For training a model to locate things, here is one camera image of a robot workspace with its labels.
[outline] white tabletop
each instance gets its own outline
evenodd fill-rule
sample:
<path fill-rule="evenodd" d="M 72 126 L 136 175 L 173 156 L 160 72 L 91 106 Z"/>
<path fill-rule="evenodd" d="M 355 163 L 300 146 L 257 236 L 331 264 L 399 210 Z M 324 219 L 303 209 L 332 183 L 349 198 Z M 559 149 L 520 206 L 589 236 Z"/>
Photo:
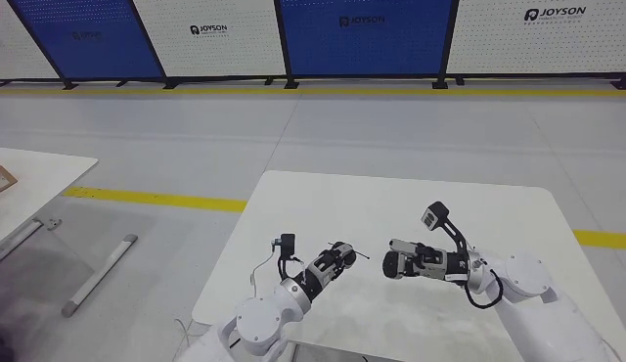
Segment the white tabletop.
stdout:
<path fill-rule="evenodd" d="M 553 196 L 541 188 L 266 172 L 193 318 L 224 320 L 252 296 L 249 274 L 269 255 L 270 240 L 295 233 L 295 255 L 305 262 L 335 241 L 372 259 L 359 256 L 313 301 L 302 323 L 287 325 L 291 340 L 400 361 L 521 361 L 496 312 L 472 307 L 458 287 L 382 275 L 391 238 L 454 249 L 443 231 L 428 232 L 420 221 L 436 201 L 448 206 L 471 245 L 503 257 L 529 252 L 542 259 L 589 321 L 626 355 L 624 327 Z M 280 282 L 276 258 L 257 271 L 260 295 Z M 484 296 L 476 300 L 486 302 Z"/>
<path fill-rule="evenodd" d="M 0 148 L 0 165 L 18 182 L 0 192 L 0 242 L 98 163 L 95 158 Z"/>

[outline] black frame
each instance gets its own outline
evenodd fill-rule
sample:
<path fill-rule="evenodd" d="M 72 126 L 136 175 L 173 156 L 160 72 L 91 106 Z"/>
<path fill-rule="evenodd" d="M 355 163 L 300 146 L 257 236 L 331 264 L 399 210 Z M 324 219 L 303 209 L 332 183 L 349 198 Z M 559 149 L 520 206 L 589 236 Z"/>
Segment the black frame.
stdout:
<path fill-rule="evenodd" d="M 452 39 L 454 38 L 454 27 L 457 24 L 457 14 L 459 13 L 459 4 L 461 0 L 452 0 L 450 2 L 450 14 L 448 15 L 448 27 L 446 29 L 446 39 L 443 44 L 443 56 L 441 57 L 441 66 L 437 81 L 432 82 L 433 89 L 447 89 L 446 71 L 448 70 L 448 61 L 450 60 L 450 51 L 452 50 Z"/>
<path fill-rule="evenodd" d="M 160 59 L 158 58 L 157 51 L 153 42 L 144 26 L 143 21 L 137 11 L 137 7 L 135 6 L 135 2 L 133 0 L 128 0 L 130 8 L 135 16 L 135 20 L 137 24 L 140 26 L 140 29 L 148 43 L 148 47 L 151 51 L 153 59 L 156 62 L 158 70 L 160 72 L 159 77 L 107 77 L 107 78 L 88 78 L 88 77 L 78 77 L 78 78 L 67 78 L 63 76 L 63 73 L 60 71 L 59 67 L 55 64 L 52 57 L 48 53 L 48 51 L 44 48 L 41 41 L 36 36 L 34 30 L 28 25 L 25 20 L 22 12 L 17 7 L 14 0 L 7 0 L 13 11 L 16 13 L 16 16 L 20 19 L 22 25 L 32 37 L 33 41 L 39 47 L 44 57 L 48 61 L 48 63 L 52 66 L 55 73 L 59 76 L 59 78 L 7 78 L 0 79 L 0 87 L 4 86 L 13 81 L 21 81 L 21 82 L 62 82 L 64 90 L 70 90 L 77 86 L 77 84 L 73 82 L 90 82 L 90 81 L 118 81 L 117 87 L 123 86 L 125 83 L 129 81 L 138 81 L 138 82 L 156 82 L 156 83 L 164 83 L 165 87 L 163 89 L 173 89 L 178 84 L 184 82 L 218 82 L 218 81 L 228 81 L 228 80 L 254 80 L 254 79 L 265 79 L 265 85 L 270 85 L 274 81 L 274 79 L 282 78 L 287 80 L 287 84 L 285 85 L 285 89 L 295 89 L 298 86 L 297 79 L 303 78 L 356 78 L 356 79 L 367 79 L 367 78 L 379 78 L 379 79 L 432 79 L 436 78 L 435 82 L 432 82 L 433 89 L 447 89 L 448 85 L 446 82 L 446 78 L 454 78 L 456 79 L 457 85 L 463 86 L 465 85 L 465 78 L 606 78 L 606 79 L 617 79 L 616 81 L 611 82 L 615 88 L 620 90 L 626 90 L 626 72 L 565 72 L 565 73 L 451 73 L 447 71 L 448 62 L 450 59 L 450 52 L 452 49 L 452 40 L 454 37 L 454 30 L 457 21 L 457 15 L 459 11 L 459 5 L 461 0 L 452 0 L 450 4 L 450 14 L 448 16 L 448 24 L 446 28 L 445 40 L 444 40 L 444 48 L 443 55 L 441 59 L 441 65 L 439 72 L 432 72 L 427 74 L 388 74 L 388 73 L 379 73 L 379 74 L 307 74 L 307 75 L 293 75 L 291 71 L 291 59 L 289 54 L 289 46 L 287 42 L 287 35 L 285 29 L 285 22 L 283 20 L 283 10 L 281 6 L 281 0 L 273 0 L 274 2 L 274 10 L 276 12 L 276 20 L 279 30 L 279 36 L 281 40 L 281 48 L 283 52 L 283 60 L 285 63 L 285 71 L 286 74 L 282 75 L 222 75 L 222 76 L 167 76 Z"/>
<path fill-rule="evenodd" d="M 285 89 L 296 89 L 299 85 L 299 82 L 295 82 L 295 78 L 293 77 L 293 73 L 291 72 L 290 49 L 287 45 L 287 34 L 285 32 L 285 21 L 283 21 L 283 8 L 281 6 L 281 0 L 273 1 L 274 11 L 276 12 L 276 23 L 278 24 L 278 33 L 279 37 L 281 38 L 283 60 L 285 61 L 285 73 L 287 74 L 287 84 L 285 85 Z"/>

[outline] grey floor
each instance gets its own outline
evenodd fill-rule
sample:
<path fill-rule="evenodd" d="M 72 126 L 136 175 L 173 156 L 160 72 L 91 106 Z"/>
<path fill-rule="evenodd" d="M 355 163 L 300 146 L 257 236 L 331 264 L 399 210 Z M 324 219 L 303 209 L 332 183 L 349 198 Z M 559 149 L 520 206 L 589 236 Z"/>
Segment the grey floor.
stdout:
<path fill-rule="evenodd" d="M 469 83 L 476 87 L 611 89 L 578 80 Z M 99 158 L 82 186 L 246 200 L 268 169 L 538 186 L 573 229 L 611 232 L 626 232 L 624 121 L 623 96 L 0 94 L 0 146 Z M 174 319 L 191 323 L 239 215 L 70 198 L 52 206 L 64 224 L 0 265 L 0 330 L 19 360 L 171 361 L 186 347 Z M 128 233 L 139 244 L 63 319 L 90 266 Z M 626 320 L 626 251 L 584 251 Z M 361 360 L 314 349 L 298 356 L 339 359 Z"/>

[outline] white panel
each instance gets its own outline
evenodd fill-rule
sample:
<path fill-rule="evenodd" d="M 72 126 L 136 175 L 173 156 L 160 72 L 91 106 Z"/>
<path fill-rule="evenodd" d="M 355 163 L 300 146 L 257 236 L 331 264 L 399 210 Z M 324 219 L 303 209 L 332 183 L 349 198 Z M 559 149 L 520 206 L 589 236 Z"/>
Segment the white panel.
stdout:
<path fill-rule="evenodd" d="M 58 78 L 7 0 L 0 0 L 0 79 Z"/>
<path fill-rule="evenodd" d="M 169 76 L 285 74 L 274 0 L 134 1 Z"/>
<path fill-rule="evenodd" d="M 584 14 L 541 16 L 562 8 Z M 461 0 L 450 73 L 624 70 L 626 0 Z"/>

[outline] cardboard box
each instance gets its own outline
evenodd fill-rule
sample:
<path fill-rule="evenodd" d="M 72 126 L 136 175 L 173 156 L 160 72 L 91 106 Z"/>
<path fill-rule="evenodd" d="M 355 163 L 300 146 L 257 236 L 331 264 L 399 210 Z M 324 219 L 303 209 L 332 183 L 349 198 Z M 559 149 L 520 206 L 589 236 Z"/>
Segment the cardboard box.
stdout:
<path fill-rule="evenodd" d="M 18 179 L 13 177 L 11 173 L 4 167 L 0 166 L 0 192 L 11 187 L 18 182 Z"/>

